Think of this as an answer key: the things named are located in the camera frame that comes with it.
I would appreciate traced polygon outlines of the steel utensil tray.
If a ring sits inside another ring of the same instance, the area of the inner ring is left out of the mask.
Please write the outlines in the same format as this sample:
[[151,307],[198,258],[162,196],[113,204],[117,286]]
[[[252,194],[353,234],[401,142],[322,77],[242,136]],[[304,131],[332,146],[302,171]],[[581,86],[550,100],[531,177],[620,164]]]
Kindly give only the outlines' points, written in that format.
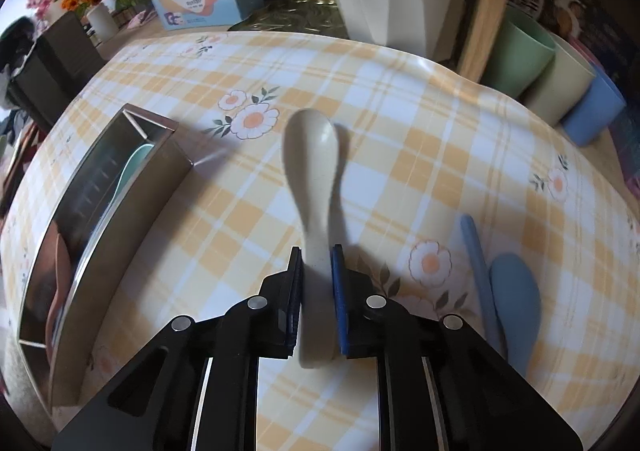
[[[17,344],[44,411],[78,405],[108,306],[153,222],[192,167],[178,122],[132,104],[80,160],[47,222],[17,321]],[[113,198],[132,152],[153,150]]]

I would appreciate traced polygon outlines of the light blue spoon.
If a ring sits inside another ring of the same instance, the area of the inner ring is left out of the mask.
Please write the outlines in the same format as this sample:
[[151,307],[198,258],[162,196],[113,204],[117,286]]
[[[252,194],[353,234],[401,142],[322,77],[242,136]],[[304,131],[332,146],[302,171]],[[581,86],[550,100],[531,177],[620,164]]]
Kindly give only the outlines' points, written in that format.
[[506,342],[506,359],[525,377],[541,326],[537,282],[525,261],[512,253],[494,259],[489,278]]

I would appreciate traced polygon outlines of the blue cup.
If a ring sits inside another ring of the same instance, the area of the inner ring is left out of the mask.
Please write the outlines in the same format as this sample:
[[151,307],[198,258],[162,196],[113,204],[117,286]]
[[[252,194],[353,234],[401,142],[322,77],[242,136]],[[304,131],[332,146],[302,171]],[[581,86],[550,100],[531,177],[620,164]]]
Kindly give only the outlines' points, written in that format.
[[626,106],[625,98],[611,77],[601,67],[593,65],[596,77],[585,96],[561,119],[568,139],[586,146],[612,124]]

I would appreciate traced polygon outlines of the cream white spoon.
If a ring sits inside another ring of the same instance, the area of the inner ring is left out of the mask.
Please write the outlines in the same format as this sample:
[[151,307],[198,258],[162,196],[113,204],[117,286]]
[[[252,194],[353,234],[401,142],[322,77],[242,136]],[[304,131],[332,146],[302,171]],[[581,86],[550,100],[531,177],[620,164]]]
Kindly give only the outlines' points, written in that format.
[[326,116],[304,108],[290,117],[282,162],[303,235],[298,361],[306,369],[328,364],[336,344],[329,223],[338,154],[337,133]]

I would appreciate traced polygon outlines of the green cup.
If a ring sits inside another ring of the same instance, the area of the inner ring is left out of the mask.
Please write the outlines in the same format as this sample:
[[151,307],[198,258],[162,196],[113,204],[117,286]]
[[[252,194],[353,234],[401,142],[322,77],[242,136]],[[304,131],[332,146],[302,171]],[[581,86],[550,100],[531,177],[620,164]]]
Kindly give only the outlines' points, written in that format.
[[524,12],[506,7],[480,83],[516,99],[554,56],[551,35]]

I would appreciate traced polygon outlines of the dark blue milk box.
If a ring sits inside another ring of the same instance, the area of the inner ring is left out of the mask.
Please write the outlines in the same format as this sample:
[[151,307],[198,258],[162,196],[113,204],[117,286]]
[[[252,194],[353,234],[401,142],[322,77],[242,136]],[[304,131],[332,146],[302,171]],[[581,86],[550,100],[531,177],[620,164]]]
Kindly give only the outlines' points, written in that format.
[[639,47],[612,17],[604,0],[508,0],[629,89],[639,78]]

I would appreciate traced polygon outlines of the black chair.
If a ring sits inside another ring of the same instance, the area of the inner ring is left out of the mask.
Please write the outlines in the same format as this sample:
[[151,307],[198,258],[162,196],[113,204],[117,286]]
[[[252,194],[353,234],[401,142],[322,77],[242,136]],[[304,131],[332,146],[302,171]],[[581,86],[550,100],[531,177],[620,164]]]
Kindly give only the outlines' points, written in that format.
[[6,96],[44,132],[105,64],[73,12],[41,35],[27,16],[1,34],[1,67],[9,75]]

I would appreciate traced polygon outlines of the mint green spoon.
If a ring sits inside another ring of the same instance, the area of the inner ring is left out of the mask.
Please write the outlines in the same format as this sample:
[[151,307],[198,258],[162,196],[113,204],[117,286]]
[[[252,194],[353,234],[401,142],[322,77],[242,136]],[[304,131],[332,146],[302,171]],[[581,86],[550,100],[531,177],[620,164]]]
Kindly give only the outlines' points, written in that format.
[[118,197],[118,194],[122,192],[129,179],[134,175],[138,167],[144,161],[145,157],[153,150],[153,148],[154,145],[152,145],[152,143],[145,143],[140,145],[139,148],[136,148],[132,152],[124,168],[122,168],[122,173],[120,174],[117,181],[113,198]]

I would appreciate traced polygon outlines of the gold patterned tray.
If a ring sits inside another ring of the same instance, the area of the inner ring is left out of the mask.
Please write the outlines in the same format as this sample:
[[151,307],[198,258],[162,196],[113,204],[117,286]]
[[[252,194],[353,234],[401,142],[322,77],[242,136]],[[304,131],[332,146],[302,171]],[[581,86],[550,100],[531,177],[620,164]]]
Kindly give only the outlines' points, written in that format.
[[229,30],[349,38],[336,0],[273,0]]

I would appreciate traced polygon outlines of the plaid floral tablecloth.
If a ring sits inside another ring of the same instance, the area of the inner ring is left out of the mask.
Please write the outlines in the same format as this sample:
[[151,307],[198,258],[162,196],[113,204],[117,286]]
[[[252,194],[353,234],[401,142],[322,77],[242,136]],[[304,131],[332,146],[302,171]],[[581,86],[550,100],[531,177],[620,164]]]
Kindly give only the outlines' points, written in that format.
[[332,239],[411,312],[480,323],[460,218],[487,259],[533,271],[542,322],[527,377],[593,445],[639,377],[639,214],[582,150],[518,102],[418,56],[284,33],[137,40],[70,104],[17,190],[1,239],[9,318],[53,208],[125,104],[176,120],[193,168],[113,297],[84,372],[96,393],[176,315],[221,315],[300,240],[281,164],[302,108],[343,145]]

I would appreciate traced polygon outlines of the light blue chopstick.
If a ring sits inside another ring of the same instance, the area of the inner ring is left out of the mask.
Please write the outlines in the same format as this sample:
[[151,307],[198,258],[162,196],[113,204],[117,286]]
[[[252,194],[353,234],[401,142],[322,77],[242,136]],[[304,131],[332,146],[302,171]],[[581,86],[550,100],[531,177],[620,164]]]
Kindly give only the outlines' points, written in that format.
[[463,242],[468,253],[477,291],[480,313],[486,341],[503,358],[506,356],[500,323],[497,317],[494,294],[492,293],[489,270],[484,257],[480,236],[474,219],[463,214],[460,220]]

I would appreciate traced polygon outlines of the beige cup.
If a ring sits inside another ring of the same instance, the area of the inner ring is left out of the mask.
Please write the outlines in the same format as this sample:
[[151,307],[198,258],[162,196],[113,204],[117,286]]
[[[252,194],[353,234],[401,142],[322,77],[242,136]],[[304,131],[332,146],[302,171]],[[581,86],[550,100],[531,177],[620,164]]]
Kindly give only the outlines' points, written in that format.
[[553,60],[533,85],[525,90],[521,102],[546,124],[555,127],[588,91],[596,71],[569,42],[551,33],[555,44]]

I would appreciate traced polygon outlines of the wooden shelf unit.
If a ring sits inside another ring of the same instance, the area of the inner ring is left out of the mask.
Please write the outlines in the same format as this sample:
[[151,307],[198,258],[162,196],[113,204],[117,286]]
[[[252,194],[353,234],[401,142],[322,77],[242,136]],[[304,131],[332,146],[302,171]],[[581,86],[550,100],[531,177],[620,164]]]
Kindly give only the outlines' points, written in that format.
[[[508,0],[465,0],[463,20],[458,30],[462,47],[461,52],[454,57],[457,61],[456,72],[460,76],[473,82],[482,78],[507,2]],[[611,133],[604,130],[596,140],[580,151],[637,214],[639,201],[624,181]]]

